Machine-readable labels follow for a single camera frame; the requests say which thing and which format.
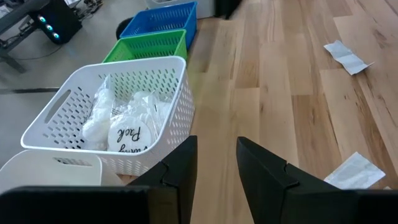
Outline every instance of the white bin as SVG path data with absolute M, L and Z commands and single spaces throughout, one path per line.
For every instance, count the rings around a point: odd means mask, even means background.
M 215 14 L 214 0 L 195 0 L 197 5 L 197 19 L 212 17 Z M 192 0 L 146 0 L 149 9 L 156 9 L 159 7 L 173 6 L 175 4 L 182 4 L 193 2 Z
M 141 175 L 173 151 L 188 136 L 195 107 L 185 60 L 177 56 L 88 65 L 75 71 L 27 128 L 21 145 L 27 149 L 96 154 L 117 174 Z M 143 152 L 85 150 L 80 130 L 94 95 L 111 75 L 115 97 L 128 100 L 137 91 L 157 90 L 172 98 L 158 139 Z
M 94 154 L 25 150 L 0 169 L 0 194 L 15 187 L 43 185 L 121 186 L 123 183 Z

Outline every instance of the cable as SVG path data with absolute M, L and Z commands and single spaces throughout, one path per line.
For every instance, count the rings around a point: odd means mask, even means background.
M 4 40 L 4 42 L 7 42 L 8 43 L 8 41 L 9 40 L 11 40 L 11 39 L 13 39 L 13 38 L 16 38 L 16 37 L 19 37 L 21 34 L 17 34 L 17 35 L 14 35 L 14 36 L 12 36 L 12 37 L 9 37 L 9 38 L 7 38 L 6 40 Z
M 57 51 L 59 51 L 61 48 L 62 48 L 62 46 L 60 46 L 59 48 L 55 49 L 53 52 L 51 52 L 51 53 L 49 53 L 47 55 L 43 55 L 43 56 L 39 56 L 39 57 L 33 57 L 33 58 L 13 58 L 13 57 L 2 57 L 2 56 L 0 56 L 0 57 L 1 58 L 5 58 L 5 59 L 14 59 L 14 60 L 37 60 L 37 59 L 40 59 L 40 58 L 45 58 L 45 57 L 48 57 L 50 55 L 53 55 Z
M 81 18 L 80 21 L 83 21 L 83 20 L 86 20 L 86 19 L 91 19 L 93 16 L 94 16 L 93 14 L 88 14 L 85 17 Z
M 80 13 L 80 14 L 78 15 L 79 21 L 83 21 L 83 20 L 85 20 L 88 16 L 92 15 L 91 10 L 92 10 L 92 8 L 88 8 L 88 9 L 84 10 L 82 13 Z

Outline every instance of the hardwood floor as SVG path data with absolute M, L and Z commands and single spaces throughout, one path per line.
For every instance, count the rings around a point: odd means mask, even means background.
M 323 45 L 366 63 L 350 76 Z M 204 19 L 190 50 L 198 136 L 192 223 L 252 223 L 238 136 L 324 179 L 354 152 L 398 189 L 398 3 L 246 0 L 231 21 Z

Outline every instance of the plastic basket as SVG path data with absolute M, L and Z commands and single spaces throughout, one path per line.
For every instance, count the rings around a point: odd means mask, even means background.
M 159 7 L 172 6 L 192 0 L 145 0 L 149 9 L 156 9 Z M 197 1 L 197 19 L 214 16 L 214 1 L 213 0 L 198 0 Z
M 196 8 L 196 2 L 189 2 L 138 12 L 122 32 L 120 38 L 165 30 L 185 29 L 187 31 L 185 43 L 189 49 L 197 31 Z
M 169 55 L 187 59 L 185 33 L 185 30 L 174 30 L 120 39 L 103 63 Z
M 0 194 L 22 186 L 122 186 L 98 156 L 75 152 L 25 150 L 0 170 Z
M 80 68 L 27 128 L 21 145 L 29 149 L 96 154 L 117 174 L 141 175 L 189 135 L 195 108 L 185 67 L 183 58 L 170 56 Z M 157 90 L 173 99 L 159 137 L 148 150 L 130 154 L 84 149 L 86 141 L 80 130 L 90 113 L 94 95 L 108 74 L 116 98 L 127 100 L 136 91 Z

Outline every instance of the paper scrap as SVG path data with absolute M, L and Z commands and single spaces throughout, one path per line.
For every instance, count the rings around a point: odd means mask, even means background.
M 358 72 L 368 68 L 373 63 L 366 65 L 358 56 L 356 56 L 349 48 L 343 45 L 340 40 L 336 40 L 332 44 L 323 46 L 331 56 L 344 66 L 350 75 L 357 74 Z
M 64 0 L 64 1 L 65 1 L 65 3 L 66 3 L 68 6 L 70 6 L 71 4 L 73 4 L 73 3 L 77 2 L 77 1 L 81 1 L 81 0 Z
M 366 189 L 386 174 L 355 152 L 335 171 L 325 178 L 325 182 L 339 189 Z
M 0 6 L 0 18 L 5 16 L 9 12 L 10 12 L 10 10 L 5 5 Z

